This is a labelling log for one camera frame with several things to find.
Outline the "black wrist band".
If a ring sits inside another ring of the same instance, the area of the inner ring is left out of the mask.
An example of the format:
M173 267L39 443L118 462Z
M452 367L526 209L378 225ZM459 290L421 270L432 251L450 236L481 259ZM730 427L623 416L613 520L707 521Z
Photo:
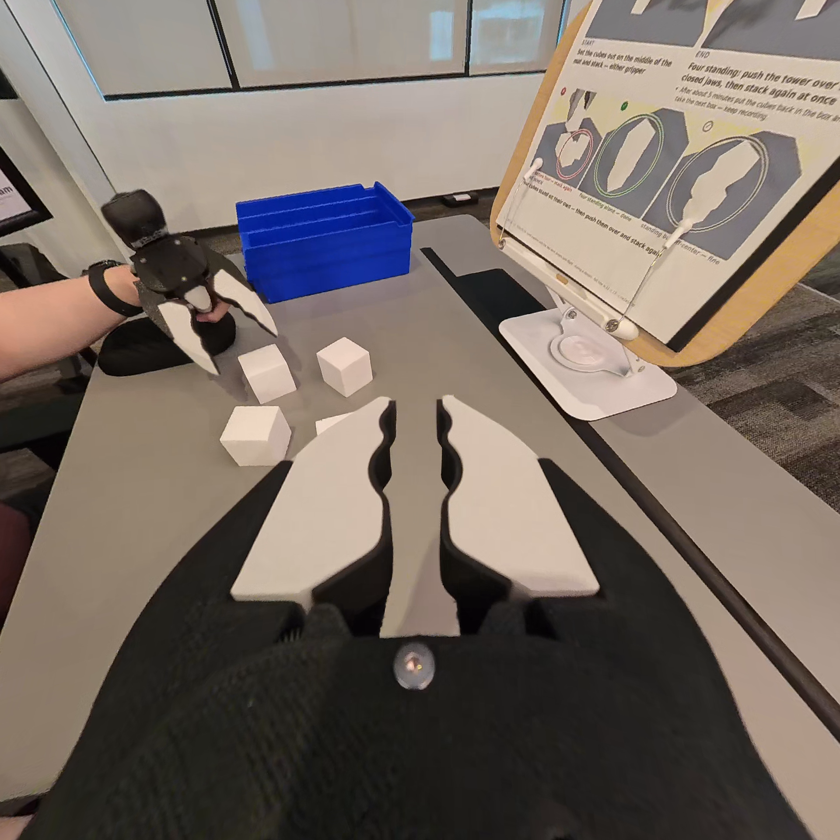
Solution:
M105 278L106 270L121 265L122 263L115 260L101 260L89 266L87 269L87 278L90 289L105 307L125 319L131 319L144 313L144 310L140 306L134 306L120 299L111 291Z

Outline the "white document stand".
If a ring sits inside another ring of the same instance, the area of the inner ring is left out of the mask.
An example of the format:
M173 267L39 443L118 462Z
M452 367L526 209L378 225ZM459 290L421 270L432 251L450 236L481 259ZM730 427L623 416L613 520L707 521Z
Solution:
M543 167L537 155L520 174L523 186L505 205L507 232L636 322L631 310L641 290L686 226L663 244L647 244L605 218L601 208L589 212L578 198L564 195ZM660 368L643 365L571 304L549 294L553 309L508 318L499 329L563 411L596 421L676 395L676 384Z

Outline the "person's left forearm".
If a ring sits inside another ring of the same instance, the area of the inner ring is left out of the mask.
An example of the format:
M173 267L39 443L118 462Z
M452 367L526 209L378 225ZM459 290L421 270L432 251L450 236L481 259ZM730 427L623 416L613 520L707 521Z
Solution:
M125 319L85 276L3 292L1 382L78 353Z

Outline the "black mesh wrist rest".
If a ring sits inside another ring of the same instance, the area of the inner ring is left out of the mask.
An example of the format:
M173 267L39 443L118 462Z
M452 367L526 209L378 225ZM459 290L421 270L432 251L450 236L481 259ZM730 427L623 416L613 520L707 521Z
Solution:
M196 334L215 357L236 339L236 324L229 313L218 322L197 322ZM116 377L163 371L193 360L147 317L126 321L111 331L98 352L98 368Z

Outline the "wooden document board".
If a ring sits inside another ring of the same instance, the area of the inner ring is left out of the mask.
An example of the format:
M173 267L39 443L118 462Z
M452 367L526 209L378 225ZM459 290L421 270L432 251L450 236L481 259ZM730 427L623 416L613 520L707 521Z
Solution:
M557 86L562 70L573 64L577 50L574 42L580 38L579 32L592 5L584 5L560 37L493 203L490 235L500 250L534 275L561 303L569 303L592 320L598 329L625 347L631 357L641 358L643 365L679 368L708 361L740 340L838 245L838 162L827 168L778 224L770 235L770 243L758 247L746 268L736 272L735 280L717 291L679 335L668 343L661 342L585 290L568 271L537 256L533 248L521 244L505 228L510 217L504 202L523 186L521 177L514 179L515 165L526 162L526 142L534 139L538 118L547 113L550 93Z

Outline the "black framed wall sign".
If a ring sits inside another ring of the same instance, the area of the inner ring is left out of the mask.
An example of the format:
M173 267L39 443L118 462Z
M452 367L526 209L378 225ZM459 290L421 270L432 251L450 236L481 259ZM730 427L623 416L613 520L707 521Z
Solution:
M1 150L1 237L17 234L53 218L44 202Z

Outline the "blue plastic bin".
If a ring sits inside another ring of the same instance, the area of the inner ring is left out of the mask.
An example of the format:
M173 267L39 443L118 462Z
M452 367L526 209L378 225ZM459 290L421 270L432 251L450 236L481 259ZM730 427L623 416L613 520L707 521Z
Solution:
M383 184L236 204L248 281L278 303L405 275L414 215Z

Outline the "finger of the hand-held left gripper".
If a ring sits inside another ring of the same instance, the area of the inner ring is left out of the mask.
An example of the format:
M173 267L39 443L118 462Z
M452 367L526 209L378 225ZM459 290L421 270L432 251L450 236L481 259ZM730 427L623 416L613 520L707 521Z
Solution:
M219 371L213 356L207 352L196 331L196 315L191 306L182 301L165 301L160 305L163 321L174 343L191 361L210 375Z
M217 298L243 312L273 337L279 335L266 304L246 280L239 279L226 269L220 269L213 275L213 292Z

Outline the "person's dark red shorts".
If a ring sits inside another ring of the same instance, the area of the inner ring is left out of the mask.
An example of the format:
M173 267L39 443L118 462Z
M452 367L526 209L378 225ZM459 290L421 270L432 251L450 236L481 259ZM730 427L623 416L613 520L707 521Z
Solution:
M32 539L25 514L1 502L1 625L11 609Z

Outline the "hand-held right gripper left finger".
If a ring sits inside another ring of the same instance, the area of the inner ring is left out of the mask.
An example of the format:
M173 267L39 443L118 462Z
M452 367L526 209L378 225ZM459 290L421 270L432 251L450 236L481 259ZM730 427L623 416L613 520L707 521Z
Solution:
M392 584L396 402L386 396L316 436L294 458L233 583L237 602L334 606L378 636Z

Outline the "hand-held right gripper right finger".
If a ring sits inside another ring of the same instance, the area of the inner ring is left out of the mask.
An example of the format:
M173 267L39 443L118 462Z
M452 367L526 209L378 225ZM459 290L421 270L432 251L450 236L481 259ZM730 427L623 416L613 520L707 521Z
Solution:
M596 595L541 458L454 395L437 401L436 420L446 487L439 571L460 633L476 634L498 603Z

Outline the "printed instruction sheet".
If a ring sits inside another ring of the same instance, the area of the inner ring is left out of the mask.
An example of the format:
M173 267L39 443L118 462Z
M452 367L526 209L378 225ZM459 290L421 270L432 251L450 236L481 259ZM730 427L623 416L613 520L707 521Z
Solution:
M591 2L493 208L661 359L740 338L838 246L838 2Z

